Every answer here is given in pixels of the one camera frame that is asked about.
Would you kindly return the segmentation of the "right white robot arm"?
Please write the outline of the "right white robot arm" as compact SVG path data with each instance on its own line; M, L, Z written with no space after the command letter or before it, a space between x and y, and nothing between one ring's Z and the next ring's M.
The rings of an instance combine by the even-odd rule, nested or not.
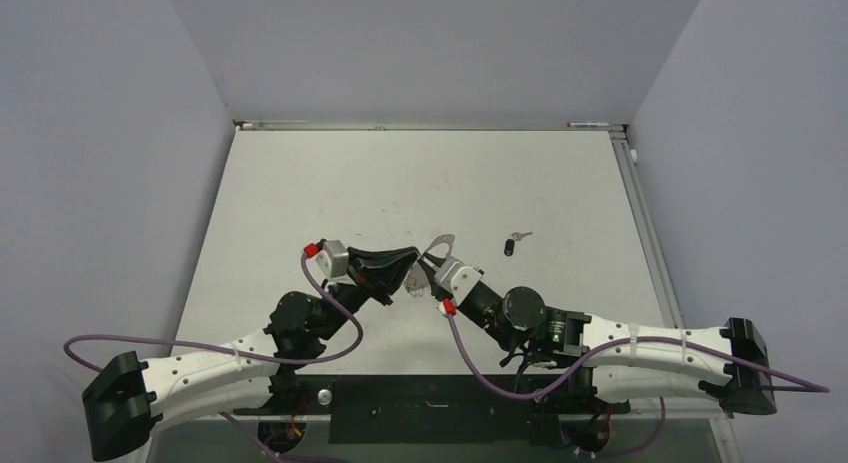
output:
M748 319L704 329L613 321L550 307L525 286L500 295L481 270L430 254L404 286L410 294L430 292L444 315L460 314L485 332L505 351L502 366L521 357L524 366L568 372L555 390L579 411L634 398L704 399L749 415L777 411L767 346Z

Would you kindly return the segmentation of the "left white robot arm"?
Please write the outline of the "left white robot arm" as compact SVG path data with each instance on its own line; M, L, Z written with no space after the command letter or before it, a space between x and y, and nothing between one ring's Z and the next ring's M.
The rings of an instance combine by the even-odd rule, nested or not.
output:
M124 457L155 431L198 417L265 406L289 411L297 370L352 353L364 338L356 312L370 300L391 304L419 257L415 247L365 251L321 240L300 262L318 259L336 285L326 288L306 272L315 294L284 294L261 328L218 345L178 340L186 351L177 356L112 357L82 393L92 459Z

